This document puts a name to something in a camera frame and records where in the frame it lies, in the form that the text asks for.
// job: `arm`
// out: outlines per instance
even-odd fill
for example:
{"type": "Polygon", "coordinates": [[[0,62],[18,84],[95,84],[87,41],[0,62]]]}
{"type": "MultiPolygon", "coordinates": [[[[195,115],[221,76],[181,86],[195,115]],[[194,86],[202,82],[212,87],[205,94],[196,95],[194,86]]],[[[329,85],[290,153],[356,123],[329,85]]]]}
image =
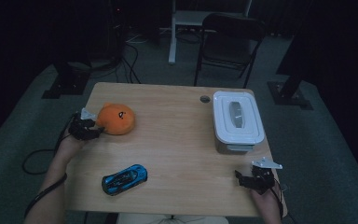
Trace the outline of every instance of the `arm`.
{"type": "MultiPolygon", "coordinates": [[[[275,185],[273,189],[275,192],[279,192],[280,190],[277,185],[275,185]]],[[[277,198],[272,191],[269,189],[264,194],[260,195],[256,190],[251,189],[250,193],[264,222],[266,224],[281,224],[281,215],[277,204],[277,198]]]]}
{"type": "MultiPolygon", "coordinates": [[[[64,176],[66,166],[85,144],[86,142],[76,140],[73,136],[65,137],[61,141],[39,192],[53,185],[64,176]]],[[[64,184],[61,184],[34,205],[24,223],[63,223],[64,215],[64,184]]]]}

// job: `chair leg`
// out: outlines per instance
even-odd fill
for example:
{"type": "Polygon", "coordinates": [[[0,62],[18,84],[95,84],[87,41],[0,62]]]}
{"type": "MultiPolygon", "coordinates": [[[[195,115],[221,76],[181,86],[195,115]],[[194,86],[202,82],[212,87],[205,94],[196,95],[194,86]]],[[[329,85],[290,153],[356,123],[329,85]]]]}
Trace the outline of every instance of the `chair leg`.
{"type": "Polygon", "coordinates": [[[248,85],[248,81],[249,81],[249,77],[250,77],[251,72],[252,72],[252,68],[253,68],[253,64],[251,63],[250,66],[249,66],[248,73],[246,74],[245,83],[243,83],[243,88],[244,89],[246,89],[246,86],[248,85]]]}
{"type": "Polygon", "coordinates": [[[196,67],[196,76],[194,77],[194,86],[197,86],[197,80],[199,78],[199,71],[201,70],[202,65],[202,57],[199,53],[199,58],[197,59],[197,67],[196,67]]]}
{"type": "Polygon", "coordinates": [[[196,76],[194,77],[194,86],[197,86],[197,79],[199,78],[199,69],[196,69],[196,76]]]}
{"type": "Polygon", "coordinates": [[[242,68],[242,71],[241,71],[240,76],[239,76],[238,78],[242,78],[242,76],[243,76],[243,74],[245,73],[245,70],[246,70],[247,67],[248,67],[248,66],[244,66],[244,67],[242,68]]]}

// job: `blue toy car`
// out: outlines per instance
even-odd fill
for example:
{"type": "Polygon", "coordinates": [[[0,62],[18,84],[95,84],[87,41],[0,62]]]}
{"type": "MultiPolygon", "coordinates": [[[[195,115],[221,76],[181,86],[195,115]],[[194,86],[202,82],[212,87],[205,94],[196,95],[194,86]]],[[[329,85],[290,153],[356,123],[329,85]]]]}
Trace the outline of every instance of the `blue toy car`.
{"type": "Polygon", "coordinates": [[[135,164],[113,175],[103,177],[103,191],[109,195],[117,195],[147,180],[146,169],[135,164]]]}

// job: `white plastic container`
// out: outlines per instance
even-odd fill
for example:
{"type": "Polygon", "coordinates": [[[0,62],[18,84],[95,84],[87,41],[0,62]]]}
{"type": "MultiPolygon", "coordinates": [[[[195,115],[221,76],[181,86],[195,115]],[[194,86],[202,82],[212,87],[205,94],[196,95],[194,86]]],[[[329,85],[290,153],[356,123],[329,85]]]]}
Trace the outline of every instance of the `white plastic container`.
{"type": "Polygon", "coordinates": [[[265,138],[255,98],[248,92],[217,91],[213,121],[216,149],[223,154],[244,154],[265,138]]]}

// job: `chair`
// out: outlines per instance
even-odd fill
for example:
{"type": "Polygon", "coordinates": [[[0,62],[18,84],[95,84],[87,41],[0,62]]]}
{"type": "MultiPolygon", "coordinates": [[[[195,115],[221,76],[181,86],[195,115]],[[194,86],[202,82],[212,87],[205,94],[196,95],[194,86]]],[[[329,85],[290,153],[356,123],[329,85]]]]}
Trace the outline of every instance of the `chair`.
{"type": "Polygon", "coordinates": [[[258,47],[265,35],[266,26],[262,21],[224,13],[208,15],[201,27],[201,43],[194,86],[197,86],[201,65],[208,64],[241,70],[239,77],[242,77],[249,66],[243,84],[246,88],[258,47]]]}

